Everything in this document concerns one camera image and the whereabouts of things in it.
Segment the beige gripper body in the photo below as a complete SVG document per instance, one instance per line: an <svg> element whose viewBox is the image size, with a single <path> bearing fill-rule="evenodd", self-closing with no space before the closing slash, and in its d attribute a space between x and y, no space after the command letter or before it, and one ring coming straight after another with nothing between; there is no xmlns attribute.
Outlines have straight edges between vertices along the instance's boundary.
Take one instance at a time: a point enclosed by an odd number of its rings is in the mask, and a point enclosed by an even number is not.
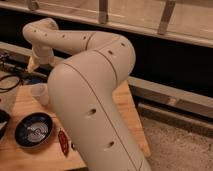
<svg viewBox="0 0 213 171"><path fill-rule="evenodd" d="M53 49L47 46L33 46L32 57L39 65L51 64L54 61Z"/></svg>

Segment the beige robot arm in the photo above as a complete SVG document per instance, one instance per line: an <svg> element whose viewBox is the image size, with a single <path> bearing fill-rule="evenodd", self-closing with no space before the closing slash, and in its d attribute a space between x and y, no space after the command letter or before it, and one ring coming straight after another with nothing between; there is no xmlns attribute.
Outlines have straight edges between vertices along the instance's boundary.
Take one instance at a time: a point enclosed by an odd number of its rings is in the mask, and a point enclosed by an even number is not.
<svg viewBox="0 0 213 171"><path fill-rule="evenodd" d="M51 18L26 24L23 36L32 44L30 69L51 62L54 50L69 55L51 71L48 95L89 171L151 171L112 98L134 68L131 42L109 32L61 30Z"/></svg>

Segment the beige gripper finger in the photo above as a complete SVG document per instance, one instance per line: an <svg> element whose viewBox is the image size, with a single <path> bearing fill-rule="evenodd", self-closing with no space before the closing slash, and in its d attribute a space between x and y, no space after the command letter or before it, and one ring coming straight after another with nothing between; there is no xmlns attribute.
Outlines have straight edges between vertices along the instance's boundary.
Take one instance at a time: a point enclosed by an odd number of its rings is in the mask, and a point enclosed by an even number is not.
<svg viewBox="0 0 213 171"><path fill-rule="evenodd" d="M32 73L37 68L38 68L38 63L37 63L36 59L33 56L31 56L28 61L27 71L29 73Z"/></svg>

